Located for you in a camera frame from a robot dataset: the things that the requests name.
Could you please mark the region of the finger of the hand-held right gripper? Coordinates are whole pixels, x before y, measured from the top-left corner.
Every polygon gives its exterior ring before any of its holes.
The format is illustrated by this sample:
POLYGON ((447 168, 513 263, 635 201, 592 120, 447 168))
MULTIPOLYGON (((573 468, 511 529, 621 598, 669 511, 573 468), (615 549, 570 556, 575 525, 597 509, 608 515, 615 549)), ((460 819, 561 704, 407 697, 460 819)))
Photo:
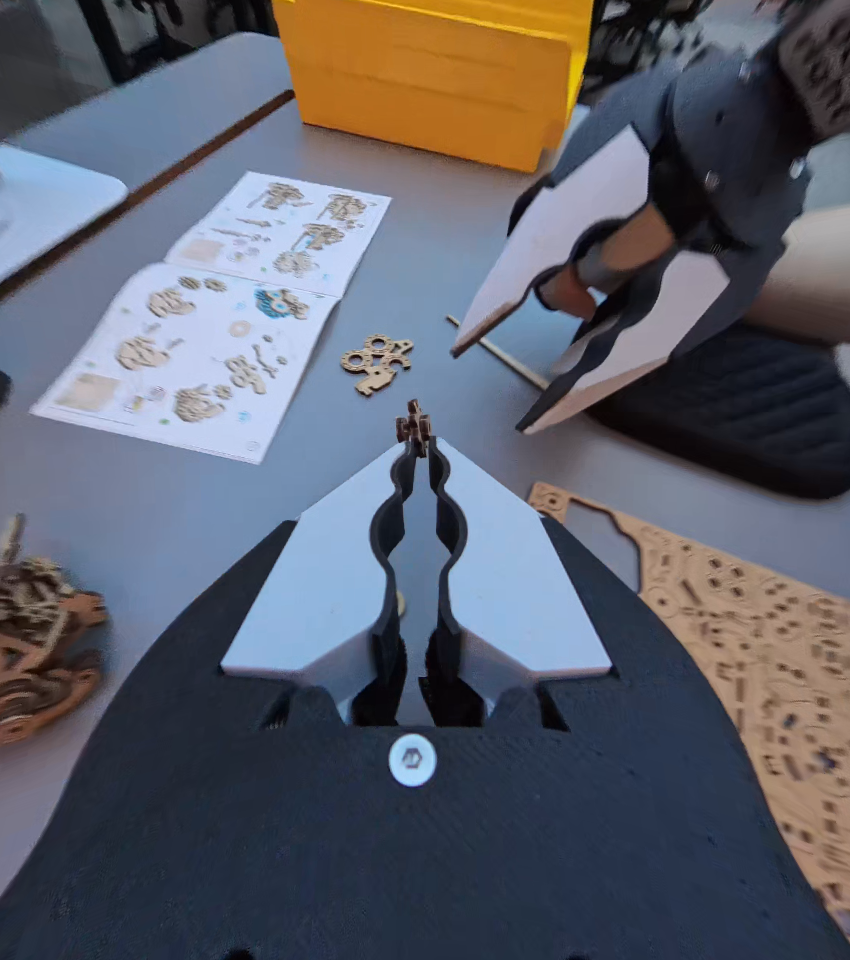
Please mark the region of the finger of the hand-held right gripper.
POLYGON ((557 426, 663 366, 728 284, 717 258, 690 250, 639 277, 619 315, 561 357, 559 374, 517 430, 557 426))
POLYGON ((648 198, 649 153, 627 125, 527 207, 460 320, 452 356, 460 357, 521 307, 547 275, 562 269, 592 228, 623 222, 648 198))

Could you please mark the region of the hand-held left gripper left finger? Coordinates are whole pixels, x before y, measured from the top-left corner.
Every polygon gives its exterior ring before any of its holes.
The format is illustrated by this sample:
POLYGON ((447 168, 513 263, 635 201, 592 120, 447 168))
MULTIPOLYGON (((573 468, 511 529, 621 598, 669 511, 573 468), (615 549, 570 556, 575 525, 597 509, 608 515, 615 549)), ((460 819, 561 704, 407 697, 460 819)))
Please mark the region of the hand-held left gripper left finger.
POLYGON ((396 725, 407 677, 391 553, 405 535, 397 443, 305 510, 220 668, 329 693, 346 722, 396 725))

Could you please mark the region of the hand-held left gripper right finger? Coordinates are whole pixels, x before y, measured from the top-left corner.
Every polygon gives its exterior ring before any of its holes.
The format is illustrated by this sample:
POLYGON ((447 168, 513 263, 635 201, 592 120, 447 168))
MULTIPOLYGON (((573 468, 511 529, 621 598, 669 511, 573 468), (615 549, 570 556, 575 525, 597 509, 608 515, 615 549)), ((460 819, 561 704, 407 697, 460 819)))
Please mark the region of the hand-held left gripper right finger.
POLYGON ((422 697, 438 727, 480 727, 503 694, 603 677, 612 661, 543 517, 442 438, 429 442, 438 581, 422 697))

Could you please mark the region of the thin wooden stick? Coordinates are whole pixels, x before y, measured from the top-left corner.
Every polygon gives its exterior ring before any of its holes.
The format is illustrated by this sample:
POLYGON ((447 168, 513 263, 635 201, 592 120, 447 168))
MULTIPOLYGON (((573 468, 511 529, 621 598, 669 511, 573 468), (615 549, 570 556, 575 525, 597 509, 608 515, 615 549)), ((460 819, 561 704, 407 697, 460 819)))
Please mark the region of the thin wooden stick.
POLYGON ((512 356, 505 350, 495 345, 493 342, 489 341, 487 337, 479 338, 479 340, 473 343, 472 346, 480 346, 503 366, 540 392, 547 390, 551 385, 549 378, 546 378, 542 374, 531 369, 529 366, 519 361, 516 357, 512 356))

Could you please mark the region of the wooden gear assembly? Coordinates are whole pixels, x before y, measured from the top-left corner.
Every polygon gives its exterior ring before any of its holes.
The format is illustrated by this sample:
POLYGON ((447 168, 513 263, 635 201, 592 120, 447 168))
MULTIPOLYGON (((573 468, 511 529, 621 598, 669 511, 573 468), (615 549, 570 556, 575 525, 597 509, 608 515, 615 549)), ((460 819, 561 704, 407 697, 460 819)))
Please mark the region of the wooden gear assembly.
POLYGON ((396 439, 419 459, 428 456, 431 443, 431 417, 418 399, 407 402, 407 412, 395 419, 396 439))

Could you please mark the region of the wooden plate with round holes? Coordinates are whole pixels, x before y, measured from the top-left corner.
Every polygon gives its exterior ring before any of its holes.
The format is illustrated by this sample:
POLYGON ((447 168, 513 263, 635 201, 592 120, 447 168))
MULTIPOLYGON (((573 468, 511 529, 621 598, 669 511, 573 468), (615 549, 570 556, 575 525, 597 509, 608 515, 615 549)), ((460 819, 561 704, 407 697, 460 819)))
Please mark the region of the wooden plate with round holes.
POLYGON ((343 354, 339 364, 348 374, 359 377, 355 390, 368 399, 388 387, 399 371, 411 369, 413 349, 412 340, 372 335, 365 339, 363 347, 343 354))

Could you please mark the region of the wooden laser-cut parts sheet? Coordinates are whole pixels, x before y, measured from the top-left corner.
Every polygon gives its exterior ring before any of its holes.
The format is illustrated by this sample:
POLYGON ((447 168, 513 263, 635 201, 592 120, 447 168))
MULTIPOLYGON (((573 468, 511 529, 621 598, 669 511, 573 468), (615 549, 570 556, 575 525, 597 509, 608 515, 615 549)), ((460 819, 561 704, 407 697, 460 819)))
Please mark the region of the wooden laser-cut parts sheet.
POLYGON ((639 594, 730 715, 791 852, 850 940, 850 600, 558 486, 528 504, 606 514, 639 551, 639 594))

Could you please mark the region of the person's right forearm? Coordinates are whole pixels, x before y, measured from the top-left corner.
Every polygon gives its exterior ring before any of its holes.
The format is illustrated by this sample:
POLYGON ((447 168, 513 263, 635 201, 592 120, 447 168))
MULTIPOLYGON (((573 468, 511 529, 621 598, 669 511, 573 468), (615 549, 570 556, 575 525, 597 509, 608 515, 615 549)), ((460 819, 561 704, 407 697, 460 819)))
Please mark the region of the person's right forearm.
POLYGON ((850 205, 801 216, 785 242, 744 321, 793 339, 850 344, 850 205))

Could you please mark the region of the person's right hand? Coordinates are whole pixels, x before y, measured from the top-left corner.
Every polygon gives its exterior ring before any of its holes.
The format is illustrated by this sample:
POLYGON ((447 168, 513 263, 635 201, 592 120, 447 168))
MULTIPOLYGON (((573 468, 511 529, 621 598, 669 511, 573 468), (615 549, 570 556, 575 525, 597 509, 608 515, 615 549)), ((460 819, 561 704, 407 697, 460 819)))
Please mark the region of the person's right hand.
POLYGON ((671 251, 676 242, 665 216, 647 203, 608 237, 540 283, 536 296, 548 310, 590 321, 598 309, 596 292, 614 293, 671 251))

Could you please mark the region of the black wrist rest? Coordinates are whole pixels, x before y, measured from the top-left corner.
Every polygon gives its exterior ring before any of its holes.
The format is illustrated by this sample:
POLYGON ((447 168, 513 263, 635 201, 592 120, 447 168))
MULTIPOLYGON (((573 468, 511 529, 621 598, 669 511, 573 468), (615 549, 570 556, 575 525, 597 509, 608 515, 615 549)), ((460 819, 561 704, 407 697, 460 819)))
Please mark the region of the black wrist rest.
POLYGON ((850 386, 822 343, 740 322, 588 415, 774 494, 822 501, 850 492, 850 386))

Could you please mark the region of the yellow plastic bin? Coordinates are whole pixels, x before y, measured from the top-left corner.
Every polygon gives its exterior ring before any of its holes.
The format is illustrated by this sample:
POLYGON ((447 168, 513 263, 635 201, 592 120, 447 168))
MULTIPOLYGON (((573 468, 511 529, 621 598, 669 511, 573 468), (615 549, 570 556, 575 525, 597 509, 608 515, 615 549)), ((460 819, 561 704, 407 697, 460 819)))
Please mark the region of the yellow plastic bin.
POLYGON ((560 146, 591 1, 276 1, 304 123, 533 173, 560 146))

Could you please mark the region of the white instruction booklet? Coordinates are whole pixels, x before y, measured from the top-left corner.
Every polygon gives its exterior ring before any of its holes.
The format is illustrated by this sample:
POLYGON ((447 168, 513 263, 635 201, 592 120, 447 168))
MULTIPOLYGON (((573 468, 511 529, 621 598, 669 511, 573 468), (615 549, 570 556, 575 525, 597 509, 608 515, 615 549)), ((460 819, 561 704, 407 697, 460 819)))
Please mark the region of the white instruction booklet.
POLYGON ((121 287, 31 414, 260 464, 391 202, 244 173, 121 287))

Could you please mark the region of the wooden mechanical model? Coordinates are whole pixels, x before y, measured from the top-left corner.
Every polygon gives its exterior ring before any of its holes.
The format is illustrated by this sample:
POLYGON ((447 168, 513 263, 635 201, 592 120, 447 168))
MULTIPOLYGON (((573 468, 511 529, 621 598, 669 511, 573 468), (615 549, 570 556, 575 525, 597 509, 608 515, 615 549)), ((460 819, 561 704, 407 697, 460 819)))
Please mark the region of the wooden mechanical model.
POLYGON ((51 558, 22 554, 25 516, 0 541, 0 747, 31 738, 90 699, 103 655, 86 635, 109 619, 100 593, 51 558))

